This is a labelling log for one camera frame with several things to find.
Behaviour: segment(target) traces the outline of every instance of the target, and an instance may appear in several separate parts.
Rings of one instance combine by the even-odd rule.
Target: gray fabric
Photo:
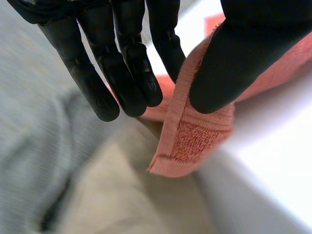
[[[191,2],[182,1],[181,11]],[[145,16],[145,43],[147,25]],[[0,234],[42,233],[40,223],[64,189],[69,196],[73,175],[128,118],[98,120],[38,27],[7,1],[0,32]]]

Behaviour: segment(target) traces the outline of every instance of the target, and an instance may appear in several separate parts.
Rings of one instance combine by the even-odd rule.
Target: cream blanket
[[[78,178],[61,234],[216,234],[192,176],[146,172],[159,126],[129,121]]]

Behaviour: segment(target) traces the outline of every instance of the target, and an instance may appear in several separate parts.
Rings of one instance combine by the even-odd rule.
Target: pink towel
[[[206,33],[224,20],[224,15],[206,19]],[[233,130],[234,103],[204,115],[197,112],[188,98],[194,75],[201,64],[211,37],[207,37],[185,60],[174,86],[168,76],[158,76],[163,102],[148,108],[144,118],[164,122],[160,142],[149,167],[154,174],[167,177],[185,176],[195,171],[209,153],[228,139]],[[276,87],[295,77],[312,59],[312,33],[308,34],[236,100],[241,101]]]

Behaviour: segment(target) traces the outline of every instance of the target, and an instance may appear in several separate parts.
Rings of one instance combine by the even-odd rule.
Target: white surface
[[[181,16],[185,54],[204,39],[204,17],[221,11],[203,0]],[[165,74],[153,46],[148,54]],[[199,174],[223,233],[312,233],[311,87],[312,72],[237,106],[234,135]]]

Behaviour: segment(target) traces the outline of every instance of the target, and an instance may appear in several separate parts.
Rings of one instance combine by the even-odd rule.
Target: robotic hand
[[[160,104],[162,93],[140,37],[144,0],[8,1],[27,21],[39,24],[100,119],[114,120],[119,108],[86,55],[76,19],[125,113],[137,117],[147,106]],[[176,81],[185,59],[174,31],[180,0],[146,1],[153,43]],[[190,90],[191,104],[205,114],[234,101],[312,30],[311,0],[221,4],[226,19],[214,33]],[[115,45],[113,13],[122,55]]]
[[[119,106],[91,64],[77,21],[116,99],[131,117],[161,103],[162,92],[142,44],[145,0],[8,0],[38,24],[96,115],[112,121]],[[147,0],[153,43],[173,80],[185,59],[175,34],[180,0]],[[115,43],[114,25],[121,53]]]

